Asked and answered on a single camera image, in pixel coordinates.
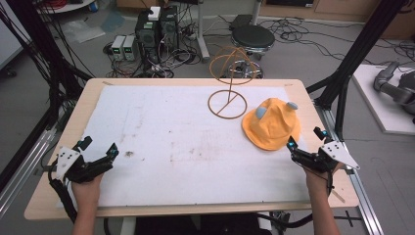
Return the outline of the black round stool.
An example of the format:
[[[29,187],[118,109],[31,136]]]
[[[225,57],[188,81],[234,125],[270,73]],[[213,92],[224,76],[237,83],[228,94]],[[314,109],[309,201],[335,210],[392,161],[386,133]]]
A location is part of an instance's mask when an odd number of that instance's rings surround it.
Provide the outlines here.
[[[262,67],[253,62],[252,58],[260,60],[273,47],[274,34],[260,25],[243,25],[233,29],[231,42],[244,51],[244,56],[229,65],[226,75],[237,78],[264,78]]]

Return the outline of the wooden table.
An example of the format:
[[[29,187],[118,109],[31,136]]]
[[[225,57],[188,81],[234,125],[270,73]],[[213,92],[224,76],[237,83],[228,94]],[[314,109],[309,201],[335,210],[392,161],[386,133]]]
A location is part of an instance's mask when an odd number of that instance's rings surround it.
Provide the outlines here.
[[[84,137],[83,131],[92,116],[99,96],[104,87],[109,85],[138,85],[138,86],[216,86],[218,89],[225,85],[213,78],[94,78],[87,82],[69,122],[58,143],[60,147],[72,147]],[[298,79],[255,79],[240,87],[282,87],[288,98],[298,105],[298,117],[301,124],[300,148],[307,152],[314,152],[321,142],[314,134],[315,126],[321,120],[316,113],[304,85]],[[99,207],[100,216],[133,216],[133,215],[165,215],[165,214],[196,214],[216,212],[266,212],[277,210],[305,210],[309,206],[309,199],[305,202],[279,203],[244,203],[224,205],[195,205],[195,206],[134,206],[134,207]]]

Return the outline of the white table mat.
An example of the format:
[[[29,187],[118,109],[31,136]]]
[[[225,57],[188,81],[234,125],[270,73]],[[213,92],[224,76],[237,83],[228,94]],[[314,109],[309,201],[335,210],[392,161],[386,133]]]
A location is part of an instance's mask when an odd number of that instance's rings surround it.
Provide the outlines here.
[[[88,162],[119,154],[101,183],[101,207],[305,202],[303,170],[287,149],[263,151],[240,112],[282,87],[240,87],[229,102],[216,86],[109,85],[83,131]]]

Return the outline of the white table leg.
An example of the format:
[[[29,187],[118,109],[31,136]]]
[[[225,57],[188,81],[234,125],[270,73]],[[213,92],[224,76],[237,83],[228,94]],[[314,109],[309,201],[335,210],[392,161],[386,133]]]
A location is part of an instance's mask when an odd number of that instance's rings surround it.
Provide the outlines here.
[[[122,220],[119,235],[134,235],[136,226],[136,218],[134,216],[125,217]]]

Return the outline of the person's right hand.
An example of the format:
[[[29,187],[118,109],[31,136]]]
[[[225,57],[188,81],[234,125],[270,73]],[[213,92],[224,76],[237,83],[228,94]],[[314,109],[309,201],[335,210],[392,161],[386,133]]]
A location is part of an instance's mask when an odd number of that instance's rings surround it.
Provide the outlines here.
[[[306,186],[310,196],[329,196],[329,173],[318,172],[308,167],[303,168],[306,176]]]

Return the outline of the brown wire hat stand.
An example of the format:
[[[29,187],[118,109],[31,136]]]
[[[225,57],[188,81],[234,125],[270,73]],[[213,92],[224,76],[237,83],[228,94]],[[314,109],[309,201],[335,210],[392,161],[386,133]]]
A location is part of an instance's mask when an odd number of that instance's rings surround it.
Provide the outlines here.
[[[247,99],[235,86],[249,83],[261,70],[242,47],[227,46],[220,49],[208,66],[210,75],[225,85],[207,98],[208,109],[218,118],[236,119],[248,109]]]

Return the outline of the orange hat with grey ears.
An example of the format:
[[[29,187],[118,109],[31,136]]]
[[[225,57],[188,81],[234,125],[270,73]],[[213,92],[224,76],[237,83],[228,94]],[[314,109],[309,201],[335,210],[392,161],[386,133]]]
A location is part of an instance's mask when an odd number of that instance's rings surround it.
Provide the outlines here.
[[[268,98],[242,119],[242,129],[259,149],[278,151],[293,137],[300,140],[298,105],[278,98]]]

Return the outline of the aluminium rail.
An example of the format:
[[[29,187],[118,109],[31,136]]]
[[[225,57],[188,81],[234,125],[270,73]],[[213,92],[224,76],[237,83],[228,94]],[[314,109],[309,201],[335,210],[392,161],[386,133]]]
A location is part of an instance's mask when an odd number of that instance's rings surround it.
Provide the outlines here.
[[[346,151],[348,148],[346,143],[342,140],[341,136],[335,131],[336,118],[331,110],[323,110],[322,108],[315,107],[317,114],[320,116],[322,123],[330,133],[330,136],[335,140],[340,141],[345,147]],[[347,166],[345,173],[348,176],[351,185],[354,189],[356,197],[358,199],[358,211],[362,218],[365,230],[368,235],[384,235],[384,231],[379,222],[376,213],[371,205],[370,199],[364,189],[363,183],[359,177],[358,171],[351,166]]]
[[[36,169],[36,166],[40,163],[41,157],[51,147],[51,143],[55,139],[56,134],[56,128],[44,130],[33,143],[28,145],[28,150],[23,153],[23,161],[12,174],[5,188],[0,192],[0,219],[4,217],[23,189],[23,186]]]

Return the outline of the person's left hand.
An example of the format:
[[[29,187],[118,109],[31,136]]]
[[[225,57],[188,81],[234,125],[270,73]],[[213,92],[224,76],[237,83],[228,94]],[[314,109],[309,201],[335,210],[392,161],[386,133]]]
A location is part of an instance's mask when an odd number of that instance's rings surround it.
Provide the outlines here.
[[[100,185],[104,174],[96,176],[92,181],[71,184],[79,212],[95,210],[100,198]]]

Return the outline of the white round table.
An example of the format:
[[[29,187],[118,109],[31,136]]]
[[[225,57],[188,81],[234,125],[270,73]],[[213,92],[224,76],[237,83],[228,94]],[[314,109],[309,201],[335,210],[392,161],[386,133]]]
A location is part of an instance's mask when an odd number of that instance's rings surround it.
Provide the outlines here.
[[[92,3],[95,3],[96,0],[82,0],[81,3],[71,4],[70,1],[67,1],[67,4],[62,7],[53,7],[50,4],[42,3],[38,8],[38,13],[45,13],[45,14],[59,14],[59,13],[66,13],[75,11],[84,7],[89,6]]]

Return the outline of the white floor board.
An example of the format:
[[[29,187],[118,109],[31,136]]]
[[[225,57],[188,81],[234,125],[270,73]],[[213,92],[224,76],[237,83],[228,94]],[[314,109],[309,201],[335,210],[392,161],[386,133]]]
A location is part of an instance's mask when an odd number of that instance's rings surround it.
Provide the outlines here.
[[[360,65],[353,80],[384,133],[415,136],[414,116],[408,114],[389,95],[373,88],[375,77],[386,66]]]

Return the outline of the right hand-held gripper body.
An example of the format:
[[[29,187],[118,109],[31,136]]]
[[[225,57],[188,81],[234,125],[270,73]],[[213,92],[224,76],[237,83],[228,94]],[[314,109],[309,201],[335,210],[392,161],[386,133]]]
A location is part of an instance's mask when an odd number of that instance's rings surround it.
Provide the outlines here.
[[[360,169],[359,164],[339,141],[324,144],[317,153],[308,153],[298,146],[298,152],[291,154],[291,158],[295,163],[318,172],[329,172],[335,169],[338,163]]]

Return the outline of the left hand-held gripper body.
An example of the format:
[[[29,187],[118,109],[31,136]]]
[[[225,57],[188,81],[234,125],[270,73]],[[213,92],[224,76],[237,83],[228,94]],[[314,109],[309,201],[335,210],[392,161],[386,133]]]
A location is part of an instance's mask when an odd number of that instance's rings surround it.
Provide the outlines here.
[[[76,183],[89,182],[113,168],[113,164],[96,164],[96,161],[86,162],[77,147],[60,147],[57,154],[56,178],[66,178]]]

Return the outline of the grey power supply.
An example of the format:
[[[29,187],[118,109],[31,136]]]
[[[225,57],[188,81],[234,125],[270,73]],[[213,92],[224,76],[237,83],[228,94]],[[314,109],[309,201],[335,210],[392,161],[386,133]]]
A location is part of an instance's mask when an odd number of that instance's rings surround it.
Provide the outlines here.
[[[125,36],[124,35],[118,35],[113,44],[112,44],[112,52],[113,52],[113,56],[114,59],[116,61],[123,61],[124,60],[124,52],[123,52],[123,43],[125,40]]]
[[[127,61],[134,61],[136,59],[136,45],[135,37],[133,35],[127,35],[123,42],[123,52]]]

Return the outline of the black computer tower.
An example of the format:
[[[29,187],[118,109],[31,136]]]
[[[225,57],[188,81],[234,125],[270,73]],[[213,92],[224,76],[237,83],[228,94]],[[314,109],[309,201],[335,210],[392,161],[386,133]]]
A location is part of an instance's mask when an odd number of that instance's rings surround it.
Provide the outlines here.
[[[178,11],[176,6],[161,10],[161,42],[169,50],[178,48]]]
[[[161,27],[158,21],[150,21],[147,12],[140,13],[135,26],[135,34],[142,52],[146,55],[157,54],[161,41]]]

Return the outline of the clear plastic sheet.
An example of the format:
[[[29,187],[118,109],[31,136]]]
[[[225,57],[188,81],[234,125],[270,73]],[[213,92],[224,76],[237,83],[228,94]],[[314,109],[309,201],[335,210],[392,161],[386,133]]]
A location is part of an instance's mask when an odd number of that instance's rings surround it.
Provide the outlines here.
[[[62,29],[69,42],[83,43],[105,35],[105,32],[99,26],[91,27],[85,21],[65,23]]]

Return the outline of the grey robot device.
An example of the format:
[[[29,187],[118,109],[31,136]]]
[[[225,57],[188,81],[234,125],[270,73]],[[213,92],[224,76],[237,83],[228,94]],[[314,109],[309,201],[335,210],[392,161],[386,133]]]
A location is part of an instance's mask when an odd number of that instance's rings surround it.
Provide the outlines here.
[[[407,113],[415,116],[415,70],[404,73],[398,85],[390,84],[394,71],[398,68],[399,62],[390,63],[381,70],[374,79],[373,88],[392,97]]]

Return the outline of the black metal frame post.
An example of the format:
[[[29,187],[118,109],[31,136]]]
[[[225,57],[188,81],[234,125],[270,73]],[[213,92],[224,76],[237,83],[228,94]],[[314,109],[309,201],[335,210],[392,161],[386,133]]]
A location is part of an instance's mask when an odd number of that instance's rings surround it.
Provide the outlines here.
[[[344,140],[344,120],[349,81],[405,5],[406,0],[381,0],[338,68],[328,77],[306,88],[308,94],[323,88],[321,95],[314,100],[314,103],[323,111],[330,111],[333,102],[338,100],[333,130],[341,141]]]
[[[50,108],[46,120],[51,127],[59,119],[61,106],[72,106],[79,99],[83,91],[80,80],[86,82],[92,76],[66,60],[33,0],[6,0],[6,3],[30,37],[29,42],[6,13],[0,11],[0,20],[16,36],[49,85]]]

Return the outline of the person's dark clothing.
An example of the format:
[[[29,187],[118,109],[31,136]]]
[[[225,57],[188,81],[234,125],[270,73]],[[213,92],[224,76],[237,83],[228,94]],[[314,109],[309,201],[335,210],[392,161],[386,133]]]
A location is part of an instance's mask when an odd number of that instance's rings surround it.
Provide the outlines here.
[[[138,217],[134,235],[272,235],[254,213]]]

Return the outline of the white box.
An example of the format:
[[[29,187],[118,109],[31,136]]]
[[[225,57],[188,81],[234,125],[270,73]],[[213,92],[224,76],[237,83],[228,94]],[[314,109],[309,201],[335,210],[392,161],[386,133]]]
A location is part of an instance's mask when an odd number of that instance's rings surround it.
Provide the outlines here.
[[[148,20],[156,22],[160,19],[161,8],[159,6],[152,6],[149,10]]]

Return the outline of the grey desk leg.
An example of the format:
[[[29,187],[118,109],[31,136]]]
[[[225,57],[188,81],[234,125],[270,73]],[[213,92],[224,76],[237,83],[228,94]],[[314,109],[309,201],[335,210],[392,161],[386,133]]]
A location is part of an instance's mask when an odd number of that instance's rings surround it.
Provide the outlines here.
[[[207,44],[204,39],[204,0],[197,0],[198,8],[198,32],[197,41],[201,52],[202,62],[207,63],[210,59]]]

